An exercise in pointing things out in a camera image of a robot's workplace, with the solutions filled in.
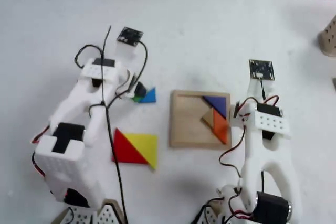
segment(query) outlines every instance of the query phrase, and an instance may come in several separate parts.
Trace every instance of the wire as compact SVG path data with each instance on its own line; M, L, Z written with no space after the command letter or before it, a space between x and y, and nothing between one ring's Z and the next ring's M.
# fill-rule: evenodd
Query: wire
M130 91L132 90L132 88L134 87L134 85L135 85L135 84L138 82L138 80L140 79L140 77L141 77L141 75L142 75L142 72L143 72L143 70L144 70L145 67L146 67L147 58L148 58L148 50L147 50L147 46L145 45L145 43L143 43L143 42L141 42L141 41L139 41L139 43L140 43L141 45L143 45L143 47L144 47L144 49L145 49L145 61L144 61L144 63L143 63L143 66L142 66L142 68L141 68L141 70L140 70L140 72L139 72L137 78L136 78L135 81L128 87L128 89L126 89L125 91L123 91L123 92L119 93L118 95L116 95L116 96L112 99L112 101L107 105L107 108L108 108L108 109L111 107L111 105L113 104L113 102L114 102L117 98L121 97L123 94L125 94L125 93L127 93L127 92L130 92Z
M245 101L238 107L237 113L242 109L242 107L245 105L245 103L246 103L248 100L254 100L256 103L259 103L258 100L255 99L254 97L248 97L248 98L246 98Z
M35 163L35 151L32 154L31 157L31 162L33 163L33 166L35 167L35 169L42 175L42 177L46 177L46 174L41 170L40 167L38 167L38 165Z
M118 175L118 181L119 181L119 187L120 187L120 195L121 195L121 203L122 203L122 209L124 212L124 218L125 218L125 223L128 224L128 219L127 219L127 213L126 213L126 206L125 206L125 200L124 200L124 193L123 193L123 188L122 188L122 180L121 180L121 174L120 174L120 169L119 169L119 163L118 163L118 158L116 155L116 151L114 149L114 142L113 142L113 137L112 137L112 129L111 129L111 122L110 122L110 116L109 116L109 110L105 104L105 99L104 99L104 80L103 80L103 60L104 60L104 51L105 51L105 44L106 40L110 34L111 26L109 27L109 30L105 36L104 40L104 46L101 54L101 61L100 61L100 67L101 67L101 90L102 90L102 101L100 105L104 106L105 108L105 114L106 114L106 121L107 121L107 129L109 133L109 140L111 144L111 149L112 149L112 155L114 157L114 162L115 162L115 167L117 169L117 175Z
M240 141L239 141L234 147L232 147L231 149L228 149L227 151L223 152L223 153L219 156L219 159L218 159L218 161L219 161L219 163L220 163L221 165L229 166L229 167L233 167L233 168L236 170L236 172L237 172L239 178L241 178L241 174L240 174L238 168L237 168L235 165L223 163L223 162L221 161L221 159L222 159L222 157L223 157L224 155L228 154L229 152L234 151L236 148L238 148L238 147L241 145L241 143L243 142L244 136L245 136L245 131L246 131L246 126L245 126L245 125L243 126L243 129L244 129L244 131L243 131L243 134L242 134L242 136L241 136L241 138L240 138Z
M88 47L96 48L96 49L99 51L99 54L100 54L100 55L103 55L103 50L101 50L101 48L98 47L98 46L96 46L96 45L93 45L93 44L87 44L87 45L83 46L82 48L80 48L80 49L78 50L78 53L76 54L75 59L74 59L76 65L77 65L79 68L83 68L84 65L80 65L80 64L78 63L78 57L79 57L79 55L84 51L84 49L86 49L86 48L88 48Z
M68 207L68 208L71 211L72 217L71 217L71 220L69 222L67 222L66 224L71 224L73 222L74 218L75 218L75 213L73 212L73 209L71 207Z
M125 200L124 200L124 193L123 193L123 187L122 187L122 180L121 180L121 173L120 173L120 168L119 168L119 162L118 162L118 158L117 158L117 155L116 155L116 151L114 149L114 142L113 142L113 137L112 137L112 129L111 129L111 122L110 122L110 116L109 116L109 106L112 104L112 102L109 104L109 106L106 106L106 103L105 103L105 99L104 99L104 79L103 79L103 61L104 61L104 58L105 58L105 47L106 47L106 41L107 41L107 38L109 37L109 34L110 34L110 30L111 30L111 26L109 27L108 29L108 32L105 36L105 39L104 39L104 44L103 44L103 49L100 49L100 47L98 46L94 46L96 47L99 51L100 51L100 58L101 58L101 61L100 61L100 67L101 67L101 91L102 91L102 101L100 103L97 103L97 104L93 104L89 107L89 115L91 117L91 114L90 114L90 110L92 107L94 106L103 106L105 108L105 114L106 114L106 122L107 122L107 129L108 129L108 133L109 133L109 140L110 140L110 144L111 144L111 149L112 149L112 155L114 157L114 162L115 162L115 167L117 169L117 175L118 175L118 181L119 181L119 187L120 187L120 195L121 195L121 203L122 203L122 209L123 209L123 212L124 212L124 219L125 219L125 224L128 224L128 219L127 219L127 213L126 213L126 206L125 206ZM85 48L82 47L80 49L80 51L77 53L76 57L75 57L75 63L78 65L78 63L76 62L78 60L78 55L82 52L82 50Z
M266 95L265 95L265 90L264 90L264 86L263 86L263 84L262 84L262 80L261 80L261 78L259 78L259 80L260 80L260 84L261 84L261 90L262 90L262 99L263 100L266 100Z
M238 218L238 219L244 219L244 218L243 218L242 216L237 216L237 214L244 214L244 215L247 215L248 218L251 217L251 215L253 214L252 212L251 212L251 213L248 213L248 212L244 212L244 211L242 211L242 210L236 210L236 211L233 211L232 206L231 206L231 200L233 200L234 198L237 198L237 197L240 195L240 193L242 192L241 190L242 190L242 189L240 189L236 195L231 196L230 199L229 199L229 201L228 201L229 209L230 209L230 211L231 211L231 214L232 214L234 217Z
M273 103L273 106L275 106L275 105L278 103L278 101L279 101L279 96L278 96L278 95L273 95L273 96L267 98L267 99L264 101L264 103L267 104L268 101L270 101L270 100L272 100L272 99L274 99L274 98L276 98L275 102Z
M119 85L119 86L117 87L117 89L116 89L116 91L115 91L115 93L114 93L115 95L118 95L118 94L117 94L117 90L120 89L122 86L124 86L124 85L130 80L131 72L130 72L129 70L127 70L127 74L128 74L128 77L127 77L126 81L125 81L123 84L121 84L121 85Z
M39 139L41 136L43 136L44 133L46 133L48 131L48 129L50 128L50 125L47 125L40 133L38 133L32 140L32 144L37 144L39 142Z

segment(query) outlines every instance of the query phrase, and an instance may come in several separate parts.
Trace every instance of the green piece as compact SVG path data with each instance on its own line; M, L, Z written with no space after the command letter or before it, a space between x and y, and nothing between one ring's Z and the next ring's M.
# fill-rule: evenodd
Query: green piece
M140 102L141 99L142 99L142 97L137 97L137 96L135 96L135 97L132 98L132 100L133 100L134 102L137 102L137 103Z

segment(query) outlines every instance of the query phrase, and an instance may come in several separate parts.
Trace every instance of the wooden tray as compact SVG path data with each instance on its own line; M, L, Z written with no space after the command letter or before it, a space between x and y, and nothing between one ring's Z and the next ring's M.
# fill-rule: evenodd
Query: wooden tray
M210 109L202 96L226 98L226 115L229 119L230 94L174 90L171 101L170 147L207 148L225 150L231 148L231 129L227 131L224 145L202 120Z

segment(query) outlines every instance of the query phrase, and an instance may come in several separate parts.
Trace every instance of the blue tangram piece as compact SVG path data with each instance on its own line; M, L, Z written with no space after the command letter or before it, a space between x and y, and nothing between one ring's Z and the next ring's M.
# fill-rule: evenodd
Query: blue tangram piece
M151 103L151 102L156 102L155 88L148 91L146 96L139 101L139 103Z
M226 119L226 98L203 96L203 99Z

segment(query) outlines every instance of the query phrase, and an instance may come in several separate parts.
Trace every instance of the perforated white block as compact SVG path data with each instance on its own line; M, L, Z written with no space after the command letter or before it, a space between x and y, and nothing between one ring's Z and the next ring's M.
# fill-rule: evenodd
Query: perforated white block
M213 212L211 207L207 207L202 215L200 216L200 219L198 220L197 224L215 224L217 223L217 216Z
M73 219L72 212L69 210L60 224L121 224L117 213L110 205L104 205L98 216L96 211L89 209L73 207L72 210L74 211Z
M99 216L96 219L97 224L121 224L117 218L117 213L114 212L113 207L105 205L100 211Z
M290 136L288 121L279 116L262 113L256 110L252 114L252 118L249 118L248 120L248 125L252 126L251 124L254 124L257 129L280 133L288 137Z
M101 79L101 66L92 64L93 61L94 59L89 59L81 72L81 76ZM117 75L118 72L116 68L103 66L103 79L105 81L115 81Z
M73 213L68 210L60 224L90 224L91 219L93 220L93 218L97 216L97 212L88 209L73 207L72 210L74 211Z

